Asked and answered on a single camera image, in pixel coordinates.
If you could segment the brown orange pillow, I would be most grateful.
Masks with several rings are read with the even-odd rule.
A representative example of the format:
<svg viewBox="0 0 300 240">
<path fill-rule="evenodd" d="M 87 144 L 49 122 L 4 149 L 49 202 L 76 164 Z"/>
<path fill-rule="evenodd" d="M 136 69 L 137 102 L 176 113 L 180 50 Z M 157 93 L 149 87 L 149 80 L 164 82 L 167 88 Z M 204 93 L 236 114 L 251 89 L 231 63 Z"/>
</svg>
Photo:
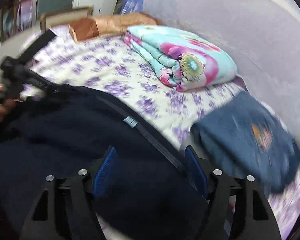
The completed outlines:
<svg viewBox="0 0 300 240">
<path fill-rule="evenodd" d="M 93 38 L 118 36 L 134 25 L 163 25 L 161 20 L 143 12 L 126 15 L 89 16 L 68 24 L 69 33 L 75 42 Z"/>
</svg>

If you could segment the folded blue jeans top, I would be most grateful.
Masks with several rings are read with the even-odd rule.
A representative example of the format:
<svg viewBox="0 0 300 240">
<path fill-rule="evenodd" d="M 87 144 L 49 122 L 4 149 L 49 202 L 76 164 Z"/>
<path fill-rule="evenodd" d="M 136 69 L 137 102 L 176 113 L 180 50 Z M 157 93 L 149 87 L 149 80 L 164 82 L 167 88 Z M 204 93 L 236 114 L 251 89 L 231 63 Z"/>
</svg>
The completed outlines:
<svg viewBox="0 0 300 240">
<path fill-rule="evenodd" d="M 300 165 L 293 136 L 245 91 L 195 122 L 191 134 L 211 163 L 232 177 L 253 176 L 266 194 L 283 192 Z"/>
</svg>

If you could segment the wooden picture frame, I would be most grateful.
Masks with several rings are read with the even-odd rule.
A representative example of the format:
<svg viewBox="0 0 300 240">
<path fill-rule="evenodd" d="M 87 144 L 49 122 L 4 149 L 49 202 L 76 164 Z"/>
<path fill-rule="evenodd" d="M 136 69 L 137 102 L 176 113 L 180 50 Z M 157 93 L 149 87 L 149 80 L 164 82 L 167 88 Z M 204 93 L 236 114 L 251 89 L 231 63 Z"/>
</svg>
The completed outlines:
<svg viewBox="0 0 300 240">
<path fill-rule="evenodd" d="M 40 15 L 40 30 L 47 31 L 47 29 L 69 24 L 72 21 L 87 18 L 93 14 L 93 6 L 77 7 L 57 10 L 55 12 L 45 12 Z"/>
</svg>

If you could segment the dark navy pants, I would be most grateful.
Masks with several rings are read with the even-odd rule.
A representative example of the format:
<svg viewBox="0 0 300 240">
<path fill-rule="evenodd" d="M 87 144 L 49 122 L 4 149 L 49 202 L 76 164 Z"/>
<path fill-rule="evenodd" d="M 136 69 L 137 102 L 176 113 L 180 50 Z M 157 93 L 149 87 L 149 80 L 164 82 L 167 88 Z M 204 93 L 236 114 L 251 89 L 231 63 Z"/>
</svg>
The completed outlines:
<svg viewBox="0 0 300 240">
<path fill-rule="evenodd" d="M 47 176 L 72 177 L 111 147 L 117 160 L 95 200 L 98 221 L 132 239 L 196 239 L 207 202 L 170 142 L 110 94 L 54 85 L 0 122 L 0 239 L 21 239 Z"/>
</svg>

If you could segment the purple floral bedspread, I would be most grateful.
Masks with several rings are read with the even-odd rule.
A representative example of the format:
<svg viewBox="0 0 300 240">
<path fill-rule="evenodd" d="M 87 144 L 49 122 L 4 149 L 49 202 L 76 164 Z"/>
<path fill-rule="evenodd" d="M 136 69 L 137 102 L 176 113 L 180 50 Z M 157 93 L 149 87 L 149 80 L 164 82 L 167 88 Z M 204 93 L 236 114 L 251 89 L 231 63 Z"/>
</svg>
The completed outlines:
<svg viewBox="0 0 300 240">
<path fill-rule="evenodd" d="M 64 25 L 32 58 L 32 69 L 55 83 L 98 89 L 123 100 L 157 128 L 175 147 L 191 143 L 194 122 L 221 107 L 241 88 L 234 82 L 177 92 L 159 81 L 148 63 L 122 36 L 76 43 Z"/>
</svg>

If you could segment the folded floral turquoise blanket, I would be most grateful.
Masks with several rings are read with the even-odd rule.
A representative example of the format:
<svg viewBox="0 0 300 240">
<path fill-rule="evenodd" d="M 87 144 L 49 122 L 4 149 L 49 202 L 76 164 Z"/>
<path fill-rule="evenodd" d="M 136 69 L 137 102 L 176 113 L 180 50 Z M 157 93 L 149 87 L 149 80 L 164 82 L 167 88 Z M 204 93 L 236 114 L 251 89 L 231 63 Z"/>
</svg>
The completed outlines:
<svg viewBox="0 0 300 240">
<path fill-rule="evenodd" d="M 128 27 L 126 44 L 153 69 L 157 78 L 179 92 L 232 81 L 234 60 L 200 36 L 162 25 Z"/>
</svg>

